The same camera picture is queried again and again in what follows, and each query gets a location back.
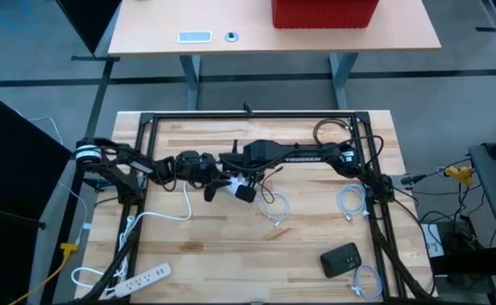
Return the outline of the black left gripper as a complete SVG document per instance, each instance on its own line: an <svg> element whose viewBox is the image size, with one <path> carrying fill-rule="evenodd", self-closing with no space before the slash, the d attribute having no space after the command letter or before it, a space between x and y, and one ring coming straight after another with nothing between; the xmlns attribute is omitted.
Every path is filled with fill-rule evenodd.
<svg viewBox="0 0 496 305"><path fill-rule="evenodd" d="M206 186L203 191L203 198L206 202L213 201L218 187L231 184L229 179L218 179L219 176L217 161L210 153L184 151L177 156L177 178L192 185Z"/></svg>

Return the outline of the black charging hub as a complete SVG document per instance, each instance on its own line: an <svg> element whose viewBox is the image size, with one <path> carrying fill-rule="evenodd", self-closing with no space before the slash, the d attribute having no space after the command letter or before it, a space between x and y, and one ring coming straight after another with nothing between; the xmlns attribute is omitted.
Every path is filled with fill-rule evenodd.
<svg viewBox="0 0 496 305"><path fill-rule="evenodd" d="M357 269L362 259L357 246L350 242L320 255L320 264L327 279Z"/></svg>

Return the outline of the white long power strip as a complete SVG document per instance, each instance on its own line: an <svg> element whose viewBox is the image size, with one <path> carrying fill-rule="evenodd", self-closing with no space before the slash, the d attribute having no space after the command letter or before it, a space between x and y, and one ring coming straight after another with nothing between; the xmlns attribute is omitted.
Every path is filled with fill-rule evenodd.
<svg viewBox="0 0 496 305"><path fill-rule="evenodd" d="M130 294L140 291L147 286L157 283L165 279L172 273L171 267L168 263L162 263L159 266L149 269L148 271L138 274L128 280L122 281L114 288L116 297L126 297Z"/></svg>

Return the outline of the light wood desk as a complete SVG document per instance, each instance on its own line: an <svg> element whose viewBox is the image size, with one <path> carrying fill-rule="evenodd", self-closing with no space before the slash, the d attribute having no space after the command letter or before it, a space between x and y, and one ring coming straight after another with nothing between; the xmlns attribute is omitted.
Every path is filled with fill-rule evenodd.
<svg viewBox="0 0 496 305"><path fill-rule="evenodd" d="M437 50L441 42L421 0L380 0L364 29L279 30L270 0L123 0L108 54L178 56L187 107L198 107L201 57L229 53L327 53L337 108L347 108L345 84L360 53ZM212 31L205 44L179 44L180 31ZM227 42L225 34L239 39Z"/></svg>

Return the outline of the red storage bin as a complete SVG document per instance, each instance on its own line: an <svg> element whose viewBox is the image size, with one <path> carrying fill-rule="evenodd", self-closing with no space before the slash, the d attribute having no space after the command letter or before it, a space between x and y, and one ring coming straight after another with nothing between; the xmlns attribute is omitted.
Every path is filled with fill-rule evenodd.
<svg viewBox="0 0 496 305"><path fill-rule="evenodd" d="M278 29L366 28L380 0L271 0Z"/></svg>

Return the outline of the white labelled box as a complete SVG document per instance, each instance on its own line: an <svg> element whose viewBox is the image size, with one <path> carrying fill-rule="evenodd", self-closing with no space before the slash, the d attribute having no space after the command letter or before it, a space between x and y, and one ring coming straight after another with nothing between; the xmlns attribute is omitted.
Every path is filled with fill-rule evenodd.
<svg viewBox="0 0 496 305"><path fill-rule="evenodd" d="M442 239L436 224L422 224L421 228L425 234L426 248L430 258L442 257L444 255Z"/></svg>

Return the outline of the black control box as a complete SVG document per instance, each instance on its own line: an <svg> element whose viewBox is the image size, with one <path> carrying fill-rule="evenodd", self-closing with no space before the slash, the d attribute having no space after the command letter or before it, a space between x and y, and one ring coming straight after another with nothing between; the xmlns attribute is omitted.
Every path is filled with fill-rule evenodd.
<svg viewBox="0 0 496 305"><path fill-rule="evenodd" d="M434 222L442 239L444 255L430 258L434 275L496 275L496 247L479 241L470 220Z"/></svg>

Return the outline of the black aluminium table frame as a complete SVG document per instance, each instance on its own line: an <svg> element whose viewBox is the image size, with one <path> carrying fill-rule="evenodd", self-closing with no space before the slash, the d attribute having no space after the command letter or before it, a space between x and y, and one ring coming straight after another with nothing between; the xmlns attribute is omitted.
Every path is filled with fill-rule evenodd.
<svg viewBox="0 0 496 305"><path fill-rule="evenodd" d="M388 110L366 111L372 133L384 138L380 169L405 174L393 118ZM338 111L271 112L230 119L164 119L158 125L154 157L181 150L230 152L258 139L311 144L318 121ZM326 164L289 164L265 185L290 202L291 214L277 228L257 213L248 222L251 204L218 191L203 202L202 191L189 191L193 216L174 221L144 216L136 272L169 263L172 274L132 294L132 304L188 303L342 303L368 302L356 297L354 271L327 279L320 255L346 243L357 245L362 262L376 267L369 221L359 215L349 223L339 212L336 195L354 183Z"/></svg>

